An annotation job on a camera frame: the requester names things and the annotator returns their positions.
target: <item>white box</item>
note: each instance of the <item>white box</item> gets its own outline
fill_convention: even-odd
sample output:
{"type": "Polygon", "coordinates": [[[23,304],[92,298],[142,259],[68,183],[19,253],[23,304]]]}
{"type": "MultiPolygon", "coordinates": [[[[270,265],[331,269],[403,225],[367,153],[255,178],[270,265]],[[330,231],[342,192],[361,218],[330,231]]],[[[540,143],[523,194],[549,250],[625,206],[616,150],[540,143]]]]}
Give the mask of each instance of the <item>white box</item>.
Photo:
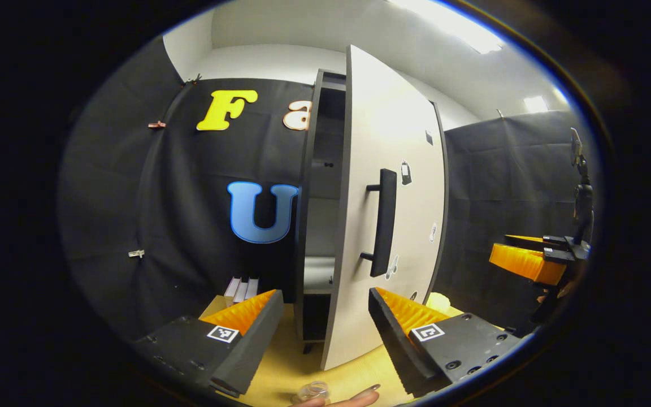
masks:
{"type": "Polygon", "coordinates": [[[237,291],[235,292],[235,297],[233,297],[233,304],[242,303],[245,301],[245,292],[248,290],[248,282],[240,281],[240,284],[237,286],[237,291]]]}
{"type": "Polygon", "coordinates": [[[225,306],[232,306],[233,305],[233,298],[235,297],[235,293],[237,292],[238,285],[240,285],[240,278],[232,278],[230,280],[230,284],[228,285],[228,289],[225,290],[225,306]]]}
{"type": "Polygon", "coordinates": [[[258,279],[251,278],[248,280],[248,290],[245,291],[245,299],[249,300],[258,294],[258,279]]]}

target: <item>yellow letter f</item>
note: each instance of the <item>yellow letter f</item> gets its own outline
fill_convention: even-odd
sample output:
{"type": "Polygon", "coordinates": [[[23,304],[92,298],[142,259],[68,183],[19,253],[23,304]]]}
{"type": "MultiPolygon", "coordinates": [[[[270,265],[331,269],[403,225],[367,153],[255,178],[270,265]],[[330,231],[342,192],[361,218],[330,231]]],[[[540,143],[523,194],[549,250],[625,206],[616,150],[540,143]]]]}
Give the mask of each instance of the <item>yellow letter f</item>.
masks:
{"type": "Polygon", "coordinates": [[[199,131],[223,131],[227,129],[230,123],[225,121],[226,113],[230,112],[231,119],[238,118],[245,107],[243,99],[248,103],[258,100],[258,93],[254,90],[216,90],[210,95],[212,96],[212,103],[210,108],[207,109],[205,119],[197,123],[199,131]]]}

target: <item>black door handle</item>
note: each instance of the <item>black door handle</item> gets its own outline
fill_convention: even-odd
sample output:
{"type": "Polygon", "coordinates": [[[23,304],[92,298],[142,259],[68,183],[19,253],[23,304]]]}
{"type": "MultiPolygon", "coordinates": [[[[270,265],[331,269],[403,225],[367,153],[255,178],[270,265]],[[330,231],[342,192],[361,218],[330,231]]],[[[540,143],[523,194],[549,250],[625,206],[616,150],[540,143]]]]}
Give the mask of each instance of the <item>black door handle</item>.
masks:
{"type": "Polygon", "coordinates": [[[371,261],[371,276],[385,275],[393,242],[393,224],[396,221],[396,185],[398,175],[385,168],[380,170],[380,184],[367,185],[366,191],[377,191],[378,220],[375,227],[373,253],[361,253],[361,258],[371,261]]]}

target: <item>screw hole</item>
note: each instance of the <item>screw hole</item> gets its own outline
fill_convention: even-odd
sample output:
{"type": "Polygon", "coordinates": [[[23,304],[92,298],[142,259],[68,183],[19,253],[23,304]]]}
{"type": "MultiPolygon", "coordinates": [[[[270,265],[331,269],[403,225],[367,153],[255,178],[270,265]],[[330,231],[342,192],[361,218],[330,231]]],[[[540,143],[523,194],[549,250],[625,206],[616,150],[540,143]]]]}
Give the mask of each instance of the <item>screw hole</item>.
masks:
{"type": "Polygon", "coordinates": [[[446,364],[446,368],[449,370],[454,370],[455,368],[458,368],[461,365],[461,361],[451,361],[446,364]]]}

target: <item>ceiling light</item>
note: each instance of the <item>ceiling light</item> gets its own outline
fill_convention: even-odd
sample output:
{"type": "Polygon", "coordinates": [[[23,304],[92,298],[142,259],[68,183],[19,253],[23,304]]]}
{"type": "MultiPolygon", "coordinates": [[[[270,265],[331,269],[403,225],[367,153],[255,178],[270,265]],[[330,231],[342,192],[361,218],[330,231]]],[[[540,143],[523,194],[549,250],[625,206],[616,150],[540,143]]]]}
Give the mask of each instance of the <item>ceiling light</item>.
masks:
{"type": "Polygon", "coordinates": [[[541,96],[535,96],[533,98],[524,98],[524,104],[527,105],[527,110],[530,113],[540,113],[541,111],[548,111],[547,103],[544,101],[544,98],[541,96]]]}
{"type": "Polygon", "coordinates": [[[444,31],[462,39],[480,54],[488,54],[491,51],[498,51],[504,43],[491,31],[483,28],[478,23],[469,20],[451,8],[431,0],[389,0],[395,5],[408,8],[431,21],[444,31]]]}

